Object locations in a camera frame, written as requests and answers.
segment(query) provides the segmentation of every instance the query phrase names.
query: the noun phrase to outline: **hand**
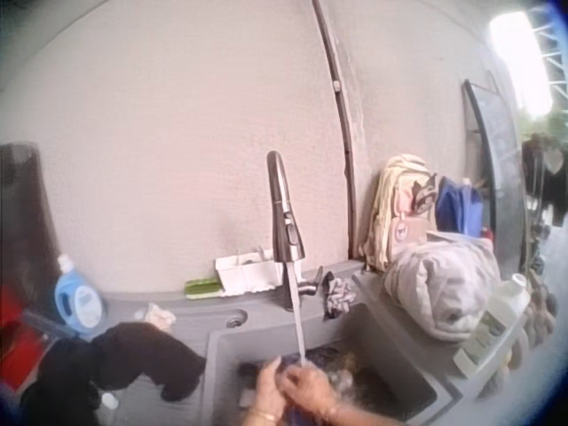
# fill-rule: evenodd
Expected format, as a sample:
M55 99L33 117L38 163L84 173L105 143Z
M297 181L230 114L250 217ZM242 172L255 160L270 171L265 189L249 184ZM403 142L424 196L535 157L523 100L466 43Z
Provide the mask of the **hand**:
M284 415L287 401L276 386L276 370L280 365L281 358L265 364L256 381L256 399L253 408L267 414L276 416L278 419Z
M288 367L280 375L278 385L303 410L319 418L337 406L337 396L327 375L314 365Z

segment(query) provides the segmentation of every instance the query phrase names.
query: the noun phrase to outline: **faucet spout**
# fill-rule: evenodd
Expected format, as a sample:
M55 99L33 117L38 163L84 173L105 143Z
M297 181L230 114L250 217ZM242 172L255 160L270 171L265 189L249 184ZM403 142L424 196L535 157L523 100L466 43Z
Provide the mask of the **faucet spout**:
M272 248L274 262L296 262L305 258L302 237L292 211L282 157L271 151L266 157L272 200Z

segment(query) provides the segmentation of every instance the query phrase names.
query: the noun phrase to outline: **beige backpack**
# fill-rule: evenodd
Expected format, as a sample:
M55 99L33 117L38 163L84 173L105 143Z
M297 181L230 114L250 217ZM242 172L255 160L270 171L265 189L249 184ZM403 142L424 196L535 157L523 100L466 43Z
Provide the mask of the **beige backpack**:
M402 154L389 159L379 179L367 242L359 248L367 267L386 271L406 245L437 229L432 208L437 196L436 175L422 158Z

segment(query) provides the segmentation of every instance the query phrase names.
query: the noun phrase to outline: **white bottle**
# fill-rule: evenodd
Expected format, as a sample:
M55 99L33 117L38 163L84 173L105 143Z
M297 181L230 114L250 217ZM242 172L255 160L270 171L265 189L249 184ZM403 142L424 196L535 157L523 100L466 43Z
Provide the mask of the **white bottle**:
M494 355L530 302L526 278L520 273L493 292L479 324L454 356L455 364L466 377L475 375Z

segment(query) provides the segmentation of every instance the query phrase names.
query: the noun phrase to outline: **sink drain hole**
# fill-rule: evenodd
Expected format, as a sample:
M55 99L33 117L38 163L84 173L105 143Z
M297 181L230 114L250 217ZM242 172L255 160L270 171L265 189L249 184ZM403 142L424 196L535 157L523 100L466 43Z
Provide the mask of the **sink drain hole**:
M227 328L237 328L242 326L244 321L241 318L231 318L227 321Z

